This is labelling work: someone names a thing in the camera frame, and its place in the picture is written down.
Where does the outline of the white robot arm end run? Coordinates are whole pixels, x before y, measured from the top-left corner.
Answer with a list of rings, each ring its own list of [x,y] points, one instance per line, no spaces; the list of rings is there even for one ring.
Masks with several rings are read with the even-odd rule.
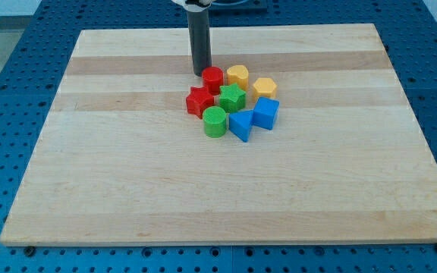
[[[215,0],[171,0],[189,12],[205,11]]]

